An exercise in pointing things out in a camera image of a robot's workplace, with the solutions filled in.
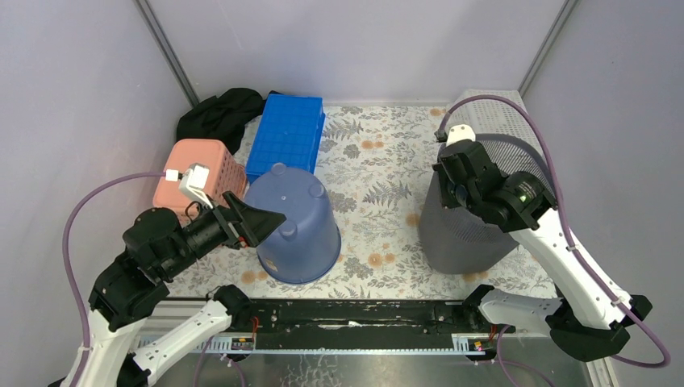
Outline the white plastic basket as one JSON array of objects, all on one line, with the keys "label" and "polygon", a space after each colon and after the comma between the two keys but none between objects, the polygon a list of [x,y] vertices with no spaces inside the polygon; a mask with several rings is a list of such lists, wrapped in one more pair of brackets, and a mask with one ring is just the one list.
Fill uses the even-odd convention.
[{"label": "white plastic basket", "polygon": [[[477,95],[496,95],[506,98],[523,110],[526,107],[517,90],[467,89],[455,101],[447,105],[447,109],[463,99]],[[451,113],[446,128],[457,124],[472,127],[476,134],[504,134],[523,139],[530,144],[536,141],[534,131],[523,116],[506,103],[495,100],[478,100],[469,102]]]}]

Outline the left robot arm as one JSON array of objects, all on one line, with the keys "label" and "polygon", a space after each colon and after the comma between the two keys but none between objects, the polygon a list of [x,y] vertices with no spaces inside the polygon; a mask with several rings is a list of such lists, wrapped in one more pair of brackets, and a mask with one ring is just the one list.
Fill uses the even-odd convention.
[{"label": "left robot arm", "polygon": [[167,285],[224,245],[255,248],[286,220],[224,193],[227,206],[211,205],[183,227],[167,208],[140,214],[124,232],[125,248],[97,277],[88,300],[88,330],[81,354],[59,386],[153,386],[204,340],[227,329],[251,328],[249,298],[236,285],[218,287],[200,311],[160,339],[131,350]]}]

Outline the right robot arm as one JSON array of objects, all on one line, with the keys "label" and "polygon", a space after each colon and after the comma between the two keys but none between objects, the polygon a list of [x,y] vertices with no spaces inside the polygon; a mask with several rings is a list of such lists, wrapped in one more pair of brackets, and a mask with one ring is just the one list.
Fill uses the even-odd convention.
[{"label": "right robot arm", "polygon": [[440,204],[466,210],[509,235],[534,255],[561,292],[558,298],[533,298],[480,285],[465,299],[463,322],[475,332],[496,324],[542,334],[584,362],[616,356],[630,339],[627,328],[634,322],[627,313],[645,318],[653,306],[645,296],[621,289],[586,254],[586,263],[617,297],[612,301],[578,262],[580,249],[565,238],[542,167],[536,153],[500,167],[483,143],[471,139],[439,151],[433,168]]}]

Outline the grey waste bin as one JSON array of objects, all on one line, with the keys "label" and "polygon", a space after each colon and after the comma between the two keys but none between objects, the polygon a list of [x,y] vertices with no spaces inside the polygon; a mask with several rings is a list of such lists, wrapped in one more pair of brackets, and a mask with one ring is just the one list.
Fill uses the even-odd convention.
[{"label": "grey waste bin", "polygon": [[[505,173],[529,172],[553,188],[543,154],[528,142],[504,134],[479,134],[490,158]],[[490,269],[519,243],[466,209],[446,209],[440,202],[438,172],[432,174],[419,221],[419,241],[427,263],[439,273],[470,274]]]}]

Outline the pink plastic basket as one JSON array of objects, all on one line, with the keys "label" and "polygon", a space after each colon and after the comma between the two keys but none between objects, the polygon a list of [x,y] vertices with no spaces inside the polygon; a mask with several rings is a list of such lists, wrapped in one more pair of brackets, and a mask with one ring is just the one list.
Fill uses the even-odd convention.
[{"label": "pink plastic basket", "polygon": [[165,165],[152,198],[155,207],[172,210],[185,225],[197,217],[210,200],[226,206],[223,193],[244,197],[247,177],[223,142],[215,139],[183,139],[177,142]]}]

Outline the blue divided plastic tray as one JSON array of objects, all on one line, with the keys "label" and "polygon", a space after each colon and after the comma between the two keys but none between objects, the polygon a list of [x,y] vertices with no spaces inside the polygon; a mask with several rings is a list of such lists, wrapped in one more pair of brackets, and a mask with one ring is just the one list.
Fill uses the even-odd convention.
[{"label": "blue divided plastic tray", "polygon": [[245,165],[248,182],[277,163],[313,173],[325,118],[320,97],[270,94]]}]

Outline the blue bucket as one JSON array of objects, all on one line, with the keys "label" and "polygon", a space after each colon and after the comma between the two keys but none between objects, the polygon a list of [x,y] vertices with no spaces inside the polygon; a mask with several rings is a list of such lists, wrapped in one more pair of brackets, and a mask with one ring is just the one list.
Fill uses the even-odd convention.
[{"label": "blue bucket", "polygon": [[271,277],[302,285],[317,281],[335,265],[341,234],[328,191],[312,173],[276,163],[249,186],[244,201],[286,217],[256,248]]}]

